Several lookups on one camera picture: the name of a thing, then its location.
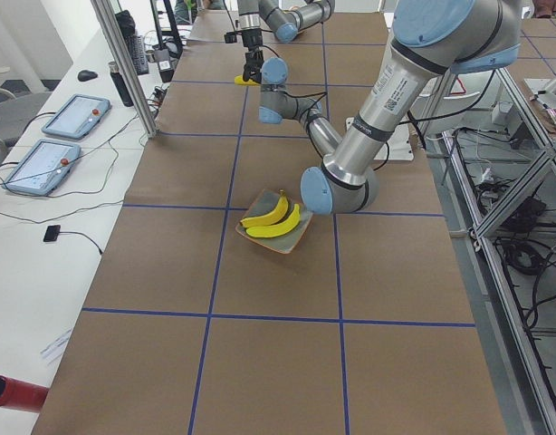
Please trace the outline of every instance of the yellow banana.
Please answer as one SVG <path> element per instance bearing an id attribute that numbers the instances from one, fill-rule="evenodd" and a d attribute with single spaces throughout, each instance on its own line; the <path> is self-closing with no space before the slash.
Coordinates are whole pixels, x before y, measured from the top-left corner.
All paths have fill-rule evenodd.
<path id="1" fill-rule="evenodd" d="M 300 205 L 294 204 L 292 213 L 279 224 L 266 225 L 263 227 L 249 227 L 246 233 L 250 237 L 255 238 L 272 238 L 283 236 L 290 233 L 300 223 Z"/>
<path id="2" fill-rule="evenodd" d="M 288 212 L 288 198 L 283 190 L 280 190 L 280 198 L 278 199 L 278 203 L 276 207 L 272 211 L 269 211 L 265 215 L 261 216 L 252 216 L 252 217 L 245 217 L 240 221 L 242 227 L 249 228 L 249 227 L 260 227 L 264 225 L 272 225 L 276 222 L 279 222 L 286 213 Z"/>

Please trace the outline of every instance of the white mounting plate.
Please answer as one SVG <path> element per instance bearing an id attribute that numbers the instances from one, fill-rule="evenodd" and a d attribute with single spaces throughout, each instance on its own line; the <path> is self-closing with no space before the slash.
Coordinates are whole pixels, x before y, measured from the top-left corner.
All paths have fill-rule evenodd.
<path id="1" fill-rule="evenodd" d="M 352 125 L 352 120 L 354 118 L 347 118 L 346 125 L 347 130 Z M 411 161 L 415 156 L 411 150 L 411 144 L 408 141 L 408 126 L 399 125 L 395 129 L 395 132 L 388 140 L 388 145 L 390 147 L 390 154 L 388 155 L 389 160 L 400 160 L 400 161 Z M 379 154 L 374 160 L 384 160 L 387 157 L 387 147 L 380 149 Z"/>
<path id="2" fill-rule="evenodd" d="M 523 79 L 525 84 L 530 88 L 530 91 L 534 95 L 536 95 L 539 91 L 541 91 L 546 84 L 550 81 L 550 79 Z M 543 93 L 538 95 L 538 100 L 550 106 L 552 109 L 556 111 L 556 97 L 550 93 Z"/>

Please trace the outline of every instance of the tablet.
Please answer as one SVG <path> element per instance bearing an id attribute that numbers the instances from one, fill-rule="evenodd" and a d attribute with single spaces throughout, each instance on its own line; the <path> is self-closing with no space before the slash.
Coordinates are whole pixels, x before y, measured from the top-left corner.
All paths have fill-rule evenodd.
<path id="1" fill-rule="evenodd" d="M 110 107 L 111 103 L 106 98 L 75 94 L 41 131 L 52 136 L 81 139 L 101 121 Z"/>
<path id="2" fill-rule="evenodd" d="M 41 139 L 3 183 L 3 189 L 35 196 L 47 195 L 71 170 L 81 147 L 75 143 Z"/>

